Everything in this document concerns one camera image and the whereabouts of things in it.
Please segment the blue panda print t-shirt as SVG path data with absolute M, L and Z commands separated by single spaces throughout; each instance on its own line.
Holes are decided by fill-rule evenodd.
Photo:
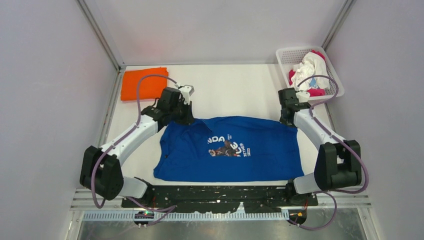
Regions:
M 238 183 L 302 177 L 296 128 L 246 116 L 171 122 L 153 175 L 173 182 Z

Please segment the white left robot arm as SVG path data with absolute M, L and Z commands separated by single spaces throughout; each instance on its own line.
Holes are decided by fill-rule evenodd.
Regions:
M 154 199 L 148 183 L 124 176 L 122 166 L 144 141 L 169 123 L 194 122 L 190 100 L 194 91 L 191 85 L 164 88 L 156 105 L 142 109 L 125 132 L 101 147 L 89 146 L 83 155 L 80 184 L 105 200 L 132 197 L 141 207 L 148 207 Z

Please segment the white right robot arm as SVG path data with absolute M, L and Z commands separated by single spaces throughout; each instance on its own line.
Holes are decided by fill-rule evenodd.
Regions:
M 333 191 L 362 183 L 362 166 L 357 159 L 361 147 L 355 140 L 345 140 L 314 116 L 308 102 L 301 102 L 294 88 L 278 91 L 281 105 L 280 122 L 301 130 L 316 147 L 314 171 L 290 179 L 285 185 L 285 198 L 299 205 L 306 196 L 318 191 Z

